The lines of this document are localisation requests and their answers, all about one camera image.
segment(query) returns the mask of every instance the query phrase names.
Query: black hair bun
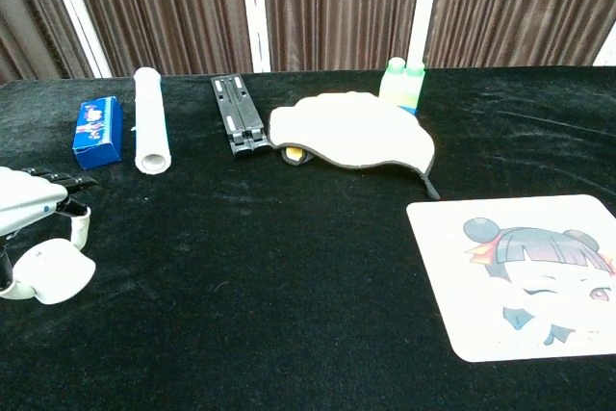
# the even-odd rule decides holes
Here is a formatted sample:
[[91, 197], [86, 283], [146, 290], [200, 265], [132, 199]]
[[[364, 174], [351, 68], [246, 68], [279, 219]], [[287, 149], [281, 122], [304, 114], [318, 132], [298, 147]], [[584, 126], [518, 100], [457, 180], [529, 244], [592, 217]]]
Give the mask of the black hair bun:
[[476, 243], [490, 243], [501, 229], [489, 218], [471, 218], [464, 223], [464, 233]]
[[599, 244], [583, 231], [567, 230], [563, 233], [563, 235], [571, 236], [572, 238], [581, 241], [582, 243], [593, 249], [595, 252], [599, 250]]

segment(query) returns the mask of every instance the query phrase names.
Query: green cap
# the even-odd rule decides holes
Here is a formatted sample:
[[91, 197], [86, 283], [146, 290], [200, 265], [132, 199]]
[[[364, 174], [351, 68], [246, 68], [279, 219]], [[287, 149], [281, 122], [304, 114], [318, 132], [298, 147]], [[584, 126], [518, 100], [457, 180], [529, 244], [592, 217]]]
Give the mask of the green cap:
[[387, 63], [387, 72], [393, 72], [394, 74], [401, 74], [404, 71], [404, 59], [401, 57], [393, 57]]
[[422, 62], [410, 63], [406, 66], [406, 75], [424, 77], [425, 66]]

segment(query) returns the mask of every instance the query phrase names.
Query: white foam pad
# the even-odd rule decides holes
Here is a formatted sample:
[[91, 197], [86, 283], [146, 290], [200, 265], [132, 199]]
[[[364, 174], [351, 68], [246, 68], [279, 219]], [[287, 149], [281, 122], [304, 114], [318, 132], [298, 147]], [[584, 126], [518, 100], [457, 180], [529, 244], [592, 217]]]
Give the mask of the white foam pad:
[[296, 146], [347, 168], [400, 164], [427, 174], [434, 142], [417, 119], [371, 93], [322, 93], [269, 117], [274, 148]]
[[79, 293], [95, 269], [96, 264], [70, 241], [58, 238], [37, 244], [22, 255], [13, 268], [13, 277], [50, 305]]

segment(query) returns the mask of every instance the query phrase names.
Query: yellow object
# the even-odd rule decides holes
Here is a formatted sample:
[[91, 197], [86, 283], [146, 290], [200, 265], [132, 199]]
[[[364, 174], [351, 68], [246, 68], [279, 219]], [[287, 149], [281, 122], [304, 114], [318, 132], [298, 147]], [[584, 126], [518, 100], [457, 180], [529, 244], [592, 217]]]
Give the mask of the yellow object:
[[295, 148], [294, 146], [287, 146], [285, 148], [287, 152], [287, 158], [292, 161], [300, 161], [301, 157], [304, 155], [304, 150], [301, 148]]

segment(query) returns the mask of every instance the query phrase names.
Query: mouse pad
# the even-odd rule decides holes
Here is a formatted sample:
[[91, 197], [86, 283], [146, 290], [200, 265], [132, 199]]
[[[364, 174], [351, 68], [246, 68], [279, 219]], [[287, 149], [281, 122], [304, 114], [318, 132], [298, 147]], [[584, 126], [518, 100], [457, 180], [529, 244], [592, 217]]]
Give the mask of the mouse pad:
[[616, 218], [595, 197], [413, 203], [407, 214], [463, 360], [616, 353]]

